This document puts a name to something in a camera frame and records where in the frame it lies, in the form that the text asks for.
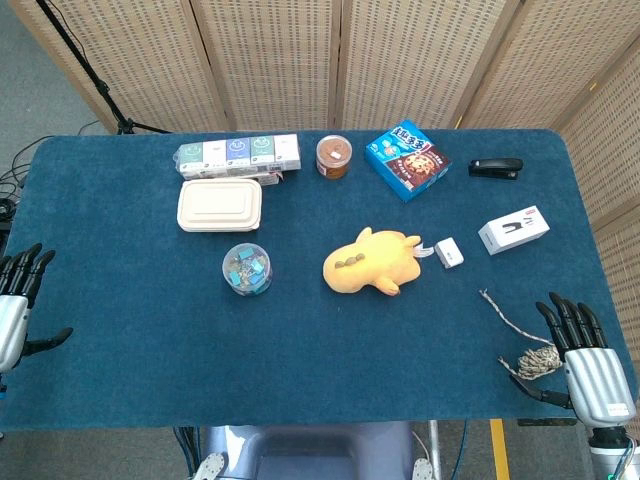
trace small white box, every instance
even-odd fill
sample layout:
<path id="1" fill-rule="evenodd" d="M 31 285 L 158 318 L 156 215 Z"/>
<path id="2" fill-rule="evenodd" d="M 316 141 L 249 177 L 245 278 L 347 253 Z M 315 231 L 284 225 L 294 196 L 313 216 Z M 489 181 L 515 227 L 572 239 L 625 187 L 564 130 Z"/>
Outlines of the small white box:
<path id="1" fill-rule="evenodd" d="M 434 250 L 438 254 L 438 258 L 440 258 L 444 268 L 455 267 L 464 262 L 464 257 L 452 237 L 445 238 L 436 243 Z"/>
<path id="2" fill-rule="evenodd" d="M 298 148 L 298 135 L 296 135 L 295 133 L 288 135 L 274 135 L 273 145 L 275 147 L 276 164 L 282 166 L 278 170 L 300 169 L 300 149 Z"/>
<path id="3" fill-rule="evenodd" d="M 549 225 L 534 205 L 491 220 L 480 229 L 478 235 L 489 255 L 493 255 L 535 240 L 548 231 Z"/>

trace metal pole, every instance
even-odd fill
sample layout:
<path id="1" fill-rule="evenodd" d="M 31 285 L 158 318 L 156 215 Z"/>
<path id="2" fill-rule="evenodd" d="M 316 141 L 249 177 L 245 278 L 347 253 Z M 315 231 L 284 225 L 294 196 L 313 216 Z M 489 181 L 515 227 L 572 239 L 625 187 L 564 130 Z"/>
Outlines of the metal pole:
<path id="1" fill-rule="evenodd" d="M 36 0 L 36 3 L 42 9 L 43 13 L 49 19 L 49 21 L 53 25 L 53 28 L 56 29 L 56 31 L 58 32 L 62 40 L 64 40 L 64 43 L 67 44 L 67 47 L 69 47 L 69 50 L 71 50 L 71 53 L 73 53 L 73 56 L 76 57 L 76 60 L 78 61 L 82 69 L 86 72 L 87 76 L 91 79 L 91 81 L 95 85 L 96 90 L 98 90 L 98 93 L 100 93 L 104 101 L 107 103 L 107 105 L 109 105 L 111 112 L 113 112 L 113 115 L 118 120 L 118 133 L 133 133 L 133 127 L 144 128 L 152 132 L 169 133 L 166 130 L 162 130 L 160 128 L 155 128 L 155 127 L 149 127 L 148 125 L 134 122 L 130 118 L 127 119 L 122 113 L 122 111 L 118 108 L 118 105 L 116 105 L 116 102 L 113 100 L 113 98 L 111 98 L 111 95 L 109 94 L 109 86 L 106 84 L 104 80 L 98 77 L 98 74 L 93 69 L 91 64 L 87 61 L 86 58 L 84 58 L 84 55 L 82 54 L 82 52 L 78 50 L 78 47 L 73 42 L 73 40 L 71 39 L 67 31 L 64 29 L 64 27 L 58 20 L 58 17 L 56 17 L 53 11 L 51 10 L 51 8 L 49 8 L 49 5 L 47 4 L 47 0 Z"/>
<path id="2" fill-rule="evenodd" d="M 442 480 L 442 470 L 440 468 L 440 444 L 438 443 L 438 421 L 429 420 L 429 456 L 433 466 L 433 478 Z"/>

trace yellow plush toy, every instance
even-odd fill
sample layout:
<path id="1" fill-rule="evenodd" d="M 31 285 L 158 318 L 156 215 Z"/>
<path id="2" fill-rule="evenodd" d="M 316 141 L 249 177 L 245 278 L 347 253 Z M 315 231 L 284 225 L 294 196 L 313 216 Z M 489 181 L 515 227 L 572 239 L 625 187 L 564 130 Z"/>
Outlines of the yellow plush toy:
<path id="1" fill-rule="evenodd" d="M 387 295 L 400 293 L 399 285 L 420 276 L 413 247 L 420 237 L 400 232 L 373 233 L 367 227 L 355 243 L 337 249 L 324 261 L 322 274 L 329 286 L 340 293 L 355 293 L 373 285 Z"/>

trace round plastic jar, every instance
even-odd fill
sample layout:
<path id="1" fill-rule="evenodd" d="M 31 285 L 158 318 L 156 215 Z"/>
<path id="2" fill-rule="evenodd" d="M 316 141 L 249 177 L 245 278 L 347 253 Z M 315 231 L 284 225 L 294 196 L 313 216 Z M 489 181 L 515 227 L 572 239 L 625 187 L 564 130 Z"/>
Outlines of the round plastic jar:
<path id="1" fill-rule="evenodd" d="M 316 146 L 316 167 L 326 178 L 341 178 L 349 169 L 352 153 L 349 140 L 340 135 L 327 135 Z"/>
<path id="2" fill-rule="evenodd" d="M 222 261 L 222 275 L 239 295 L 253 296 L 271 285 L 273 270 L 269 255 L 254 243 L 240 243 L 227 252 Z"/>

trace robotic hand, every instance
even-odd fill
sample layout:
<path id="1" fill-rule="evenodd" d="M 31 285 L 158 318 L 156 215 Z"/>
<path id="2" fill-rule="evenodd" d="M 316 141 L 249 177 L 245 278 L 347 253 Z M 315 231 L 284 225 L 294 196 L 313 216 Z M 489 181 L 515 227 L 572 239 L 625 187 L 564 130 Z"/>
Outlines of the robotic hand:
<path id="1" fill-rule="evenodd" d="M 49 250 L 36 259 L 40 250 L 42 245 L 37 243 L 13 258 L 0 260 L 0 377 L 22 357 L 55 348 L 73 332 L 67 327 L 53 338 L 27 341 L 29 314 L 40 290 L 42 275 L 56 253 Z M 4 389 L 0 384 L 0 396 Z"/>
<path id="2" fill-rule="evenodd" d="M 511 379 L 536 400 L 573 409 L 582 423 L 593 428 L 589 445 L 597 479 L 638 480 L 640 450 L 636 452 L 636 440 L 624 428 L 635 417 L 636 408 L 618 355 L 608 348 L 600 322 L 589 307 L 576 306 L 556 293 L 549 297 L 558 315 L 542 302 L 536 307 L 551 330 L 569 394 L 540 390 L 513 375 Z"/>

